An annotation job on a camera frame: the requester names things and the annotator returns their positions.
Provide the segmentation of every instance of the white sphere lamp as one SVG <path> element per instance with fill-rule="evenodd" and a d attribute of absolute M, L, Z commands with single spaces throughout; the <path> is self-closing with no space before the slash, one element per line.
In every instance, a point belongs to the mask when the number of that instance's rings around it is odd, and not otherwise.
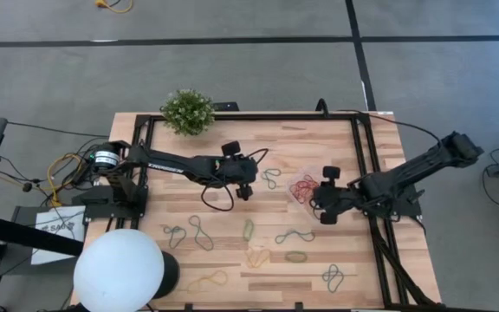
<path fill-rule="evenodd" d="M 75 293 L 91 312 L 137 311 L 170 293 L 177 281 L 174 257 L 145 233 L 127 229 L 93 241 L 81 253 L 74 276 Z"/>

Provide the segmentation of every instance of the wooden table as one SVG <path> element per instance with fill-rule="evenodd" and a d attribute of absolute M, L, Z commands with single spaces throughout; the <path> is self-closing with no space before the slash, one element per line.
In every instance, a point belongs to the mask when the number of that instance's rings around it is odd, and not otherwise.
<path fill-rule="evenodd" d="M 135 117 L 134 113 L 116 114 L 110 140 L 130 142 Z M 396 126 L 376 119 L 372 119 L 372 123 L 382 170 L 403 163 L 405 156 Z M 282 175 L 275 179 L 278 186 L 274 190 L 258 177 L 252 184 L 254 195 L 247 202 L 236 198 L 231 212 L 213 211 L 205 206 L 199 198 L 202 186 L 184 176 L 148 171 L 150 196 L 139 229 L 154 237 L 162 250 L 173 254 L 181 267 L 177 289 L 152 301 L 151 305 L 159 309 L 183 309 L 186 302 L 191 302 L 194 309 L 292 309 L 295 302 L 303 302 L 306 309 L 383 307 L 366 218 L 351 210 L 339 216 L 337 225 L 323 225 L 286 193 L 288 181 L 307 166 L 340 167 L 338 185 L 359 177 L 350 123 L 344 120 L 217 121 L 209 132 L 186 138 L 175 135 L 158 122 L 152 148 L 188 157 L 221 155 L 220 146 L 233 140 L 240 141 L 245 154 L 269 148 L 269 154 L 259 165 L 260 171 L 278 168 Z M 206 197 L 214 205 L 228 205 L 224 190 L 210 191 Z M 214 250 L 206 251 L 195 244 L 196 230 L 188 223 L 192 215 L 201 217 L 203 229 L 213 239 Z M 247 219 L 255 223 L 249 242 L 243 239 Z M 106 225 L 107 220 L 92 222 L 85 246 L 101 236 Z M 167 225 L 182 226 L 188 233 L 174 250 L 169 248 L 169 235 L 163 232 Z M 276 244 L 275 237 L 290 229 L 312 231 L 316 238 L 308 243 L 290 236 L 283 244 Z M 439 302 L 423 230 L 409 218 L 395 223 L 394 229 L 401 263 L 425 294 Z M 259 268 L 251 268 L 247 263 L 250 248 L 256 251 L 253 257 L 258 256 L 259 250 L 270 250 L 270 260 Z M 305 251 L 308 260 L 288 262 L 285 253 L 291 250 Z M 336 263 L 345 275 L 335 293 L 327 290 L 322 279 L 331 263 Z M 393 272 L 387 263 L 386 267 L 392 301 L 397 302 Z M 187 289 L 192 281 L 218 270 L 228 275 L 224 286 L 201 282 L 199 289 L 194 285 Z"/>

